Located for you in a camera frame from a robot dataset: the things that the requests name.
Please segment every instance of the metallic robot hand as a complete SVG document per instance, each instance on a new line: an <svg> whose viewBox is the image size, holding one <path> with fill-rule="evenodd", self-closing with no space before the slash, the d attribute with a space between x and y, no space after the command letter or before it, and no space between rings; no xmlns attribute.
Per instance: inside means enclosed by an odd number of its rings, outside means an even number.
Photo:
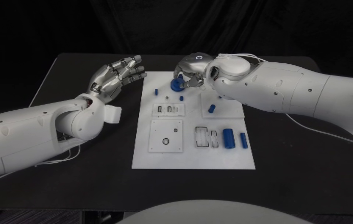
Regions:
<svg viewBox="0 0 353 224"><path fill-rule="evenodd" d="M113 101L122 92L123 85L148 76L146 73L136 74L145 71L143 66L135 68L142 61L142 56L135 56L104 65L91 78L87 94L100 98L104 104Z"/></svg>
<svg viewBox="0 0 353 224"><path fill-rule="evenodd" d="M175 78L178 78L179 73L184 72L185 76L189 77L191 80L181 84L181 88L202 86L207 67L212 60L214 57L202 52L192 53L182 59L175 68Z"/></svg>

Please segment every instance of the blue object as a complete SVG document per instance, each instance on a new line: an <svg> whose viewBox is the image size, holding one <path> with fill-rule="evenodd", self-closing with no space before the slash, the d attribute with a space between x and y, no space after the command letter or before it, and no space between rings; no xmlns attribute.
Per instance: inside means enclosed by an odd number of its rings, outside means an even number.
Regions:
<svg viewBox="0 0 353 224"><path fill-rule="evenodd" d="M235 148L234 130L233 129L224 130L224 139L225 139L225 148L227 149Z"/></svg>
<svg viewBox="0 0 353 224"><path fill-rule="evenodd" d="M244 148L248 148L247 136L246 133L241 133L241 144Z"/></svg>
<svg viewBox="0 0 353 224"><path fill-rule="evenodd" d="M209 113L214 113L215 108L217 108L217 106L212 104L212 106L211 106L209 109L208 109L208 112L209 112Z"/></svg>
<svg viewBox="0 0 353 224"><path fill-rule="evenodd" d="M185 82L186 81L179 77L176 79L173 79L171 82L172 90L176 92L181 92L182 90L185 90L185 88L181 88L181 84L184 84Z"/></svg>

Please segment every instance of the white cable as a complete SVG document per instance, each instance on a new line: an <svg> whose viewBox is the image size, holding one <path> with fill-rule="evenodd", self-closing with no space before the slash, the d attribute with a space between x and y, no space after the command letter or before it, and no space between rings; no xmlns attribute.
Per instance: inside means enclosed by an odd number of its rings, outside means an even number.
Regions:
<svg viewBox="0 0 353 224"><path fill-rule="evenodd" d="M248 53L241 53L241 54L233 54L233 56L238 56L238 57L251 57L251 58L256 58L256 59L258 59L258 62L261 63L261 61L263 62L267 62L267 60L266 59L263 59L263 58L260 58L260 57L257 57L254 54L248 54Z"/></svg>
<svg viewBox="0 0 353 224"><path fill-rule="evenodd" d="M70 151L70 156L68 156L65 159L45 161L45 162L37 164L35 167L37 167L38 165L44 165L44 164L57 164L57 163L61 163L61 162L64 162L64 161L68 161L68 160L74 159L74 158L80 155L80 152L81 152L81 145L80 145L80 151L78 151L77 155L75 155L73 158L70 158L71 155L73 155L73 153L71 153L71 151Z"/></svg>
<svg viewBox="0 0 353 224"><path fill-rule="evenodd" d="M333 135L333 134L331 134L331 133L328 133L328 132L323 132L323 131L319 131L319 130L315 130L315 129L309 128L307 126L305 126L303 124L300 124L289 114L286 114L286 115L287 115L289 118L290 118L290 119L292 119L292 120L293 120L302 127L305 127L306 129L309 129L309 130L312 130L312 131L316 131L316 132L319 132L319 133L323 133L323 134L326 134L326 135L329 135L329 136L335 136L335 137L338 137L338 138L341 138L342 140L346 140L346 141L349 141L349 142L353 142L353 140L351 140L351 139L348 139L348 138L345 138L345 137L342 137L342 136L336 136L336 135Z"/></svg>
<svg viewBox="0 0 353 224"><path fill-rule="evenodd" d="M6 177L6 176L8 176L9 174L12 174L12 173L14 173L14 172L3 174L3 175L0 176L0 178Z"/></svg>

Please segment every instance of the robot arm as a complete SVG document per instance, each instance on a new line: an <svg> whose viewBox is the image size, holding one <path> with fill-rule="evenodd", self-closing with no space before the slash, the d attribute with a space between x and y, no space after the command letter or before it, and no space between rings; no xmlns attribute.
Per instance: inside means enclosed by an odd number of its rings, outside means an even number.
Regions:
<svg viewBox="0 0 353 224"><path fill-rule="evenodd" d="M208 61L201 63L197 57L207 57ZM353 134L353 78L326 75L286 63L254 65L233 54L220 54L211 61L209 55L192 54L181 61L175 77L181 69L194 70L192 79L201 74L225 99L269 112L319 118ZM192 79L184 87L194 87Z"/></svg>
<svg viewBox="0 0 353 224"><path fill-rule="evenodd" d="M87 93L74 100L0 114L0 175L15 172L94 139L103 124L119 123L122 108L107 105L122 87L143 79L135 68L142 56L122 59L97 71ZM64 133L58 138L57 131Z"/></svg>

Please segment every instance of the black curtain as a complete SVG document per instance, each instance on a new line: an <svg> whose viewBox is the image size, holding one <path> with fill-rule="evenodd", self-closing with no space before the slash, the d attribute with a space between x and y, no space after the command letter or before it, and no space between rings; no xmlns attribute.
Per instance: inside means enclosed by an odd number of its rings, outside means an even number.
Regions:
<svg viewBox="0 0 353 224"><path fill-rule="evenodd" d="M22 90L6 110L64 52L310 56L353 76L352 10L353 0L3 0L3 85Z"/></svg>

